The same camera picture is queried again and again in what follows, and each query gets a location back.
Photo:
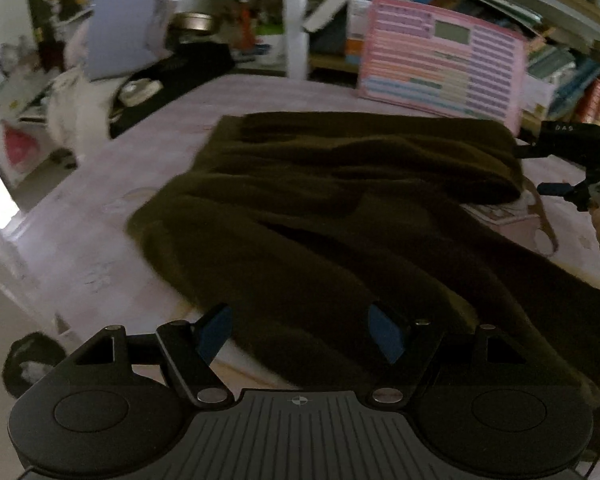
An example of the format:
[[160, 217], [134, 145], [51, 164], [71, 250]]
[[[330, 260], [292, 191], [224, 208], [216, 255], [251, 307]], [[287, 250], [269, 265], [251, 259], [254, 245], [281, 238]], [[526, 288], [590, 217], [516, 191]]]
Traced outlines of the black waste bin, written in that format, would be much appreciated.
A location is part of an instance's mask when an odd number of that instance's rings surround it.
[[41, 332], [16, 340], [9, 348], [2, 370], [6, 391], [13, 398], [20, 398], [66, 356], [66, 350], [56, 340]]

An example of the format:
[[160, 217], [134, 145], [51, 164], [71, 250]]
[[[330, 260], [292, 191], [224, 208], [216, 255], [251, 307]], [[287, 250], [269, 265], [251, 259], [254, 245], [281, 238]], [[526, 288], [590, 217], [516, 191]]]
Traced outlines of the lavender folded cloth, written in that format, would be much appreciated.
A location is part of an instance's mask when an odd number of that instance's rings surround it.
[[166, 33], [174, 11], [171, 0], [94, 0], [85, 76], [128, 76], [170, 56]]

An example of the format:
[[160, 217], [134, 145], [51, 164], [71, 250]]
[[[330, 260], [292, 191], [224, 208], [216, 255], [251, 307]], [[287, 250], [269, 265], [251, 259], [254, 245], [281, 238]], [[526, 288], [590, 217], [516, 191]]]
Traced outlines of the metal bowl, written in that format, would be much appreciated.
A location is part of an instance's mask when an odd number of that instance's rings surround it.
[[212, 36], [218, 30], [216, 17], [208, 13], [182, 12], [174, 15], [173, 26], [201, 37]]

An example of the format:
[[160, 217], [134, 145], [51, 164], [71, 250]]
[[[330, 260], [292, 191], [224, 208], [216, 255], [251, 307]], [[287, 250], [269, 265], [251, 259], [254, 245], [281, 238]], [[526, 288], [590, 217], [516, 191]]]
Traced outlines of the pink checkered desk mat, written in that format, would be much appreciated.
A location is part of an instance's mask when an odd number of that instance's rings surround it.
[[[85, 339], [114, 324], [151, 332], [178, 318], [177, 304], [201, 313], [226, 308], [203, 309], [181, 295], [149, 264], [126, 227], [134, 212], [193, 166], [222, 118], [268, 113], [361, 113], [492, 122], [417, 116], [318, 82], [240, 75], [216, 78], [110, 141], [30, 212], [17, 245], [38, 279], [46, 308]], [[477, 216], [480, 209], [508, 208], [524, 200], [532, 167], [519, 161], [524, 182], [518, 200], [468, 207], [471, 217], [490, 230]], [[600, 290], [593, 278], [593, 272], [600, 271], [599, 252], [573, 266], [561, 266], [550, 256], [534, 253]]]

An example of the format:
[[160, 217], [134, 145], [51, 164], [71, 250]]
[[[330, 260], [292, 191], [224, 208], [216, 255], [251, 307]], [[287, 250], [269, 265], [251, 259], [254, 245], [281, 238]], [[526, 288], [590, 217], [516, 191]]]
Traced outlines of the pink learning tablet toy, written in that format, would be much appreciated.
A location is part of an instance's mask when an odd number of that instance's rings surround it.
[[519, 132], [523, 36], [405, 0], [372, 0], [366, 23], [359, 96], [439, 117], [492, 120]]

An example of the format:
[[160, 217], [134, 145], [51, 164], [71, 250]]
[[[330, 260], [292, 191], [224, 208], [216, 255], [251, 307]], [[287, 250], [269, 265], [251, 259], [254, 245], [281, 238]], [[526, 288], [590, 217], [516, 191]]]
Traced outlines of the black bag with watch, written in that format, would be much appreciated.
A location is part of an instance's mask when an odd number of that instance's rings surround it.
[[[160, 108], [202, 84], [230, 73], [234, 67], [235, 62], [227, 44], [213, 41], [178, 44], [168, 58], [133, 74], [118, 90], [110, 117], [110, 138], [121, 136]], [[161, 89], [140, 104], [124, 104], [123, 89], [130, 84], [137, 86], [144, 80], [158, 81]]]

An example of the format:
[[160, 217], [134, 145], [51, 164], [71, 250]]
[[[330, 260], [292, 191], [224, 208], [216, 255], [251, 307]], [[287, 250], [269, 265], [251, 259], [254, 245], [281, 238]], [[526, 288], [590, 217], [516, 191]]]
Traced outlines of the dark brown garment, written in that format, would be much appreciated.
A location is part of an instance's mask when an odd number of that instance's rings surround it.
[[[361, 113], [222, 118], [126, 229], [238, 346], [292, 384], [567, 385], [600, 406], [600, 290], [479, 223], [521, 196], [496, 122]], [[368, 309], [400, 330], [390, 364]]]

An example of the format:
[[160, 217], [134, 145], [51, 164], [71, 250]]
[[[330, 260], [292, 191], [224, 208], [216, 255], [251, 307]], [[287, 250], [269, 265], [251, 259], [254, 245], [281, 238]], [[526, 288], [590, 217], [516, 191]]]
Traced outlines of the cream draped clothing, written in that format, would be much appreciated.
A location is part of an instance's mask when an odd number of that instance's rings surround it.
[[58, 148], [80, 164], [109, 141], [109, 117], [126, 78], [90, 81], [81, 67], [60, 74], [52, 83], [46, 107], [46, 129]]

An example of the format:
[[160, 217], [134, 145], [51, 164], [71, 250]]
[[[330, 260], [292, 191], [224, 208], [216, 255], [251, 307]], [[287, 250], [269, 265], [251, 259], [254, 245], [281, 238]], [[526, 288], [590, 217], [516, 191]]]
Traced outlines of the red hanging bag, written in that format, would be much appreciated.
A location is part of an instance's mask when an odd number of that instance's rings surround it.
[[20, 174], [30, 170], [40, 157], [38, 141], [11, 125], [4, 127], [4, 148], [9, 165]]

